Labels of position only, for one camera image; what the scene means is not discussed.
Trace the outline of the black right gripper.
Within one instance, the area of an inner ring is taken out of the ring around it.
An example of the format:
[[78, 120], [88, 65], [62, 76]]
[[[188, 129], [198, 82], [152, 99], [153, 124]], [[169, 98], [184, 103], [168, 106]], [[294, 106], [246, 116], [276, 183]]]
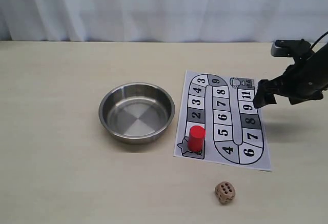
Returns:
[[274, 94], [287, 97], [291, 105], [305, 101], [322, 100], [327, 90], [327, 52], [316, 52], [290, 71], [267, 82], [258, 82], [253, 105], [261, 108], [277, 104]]

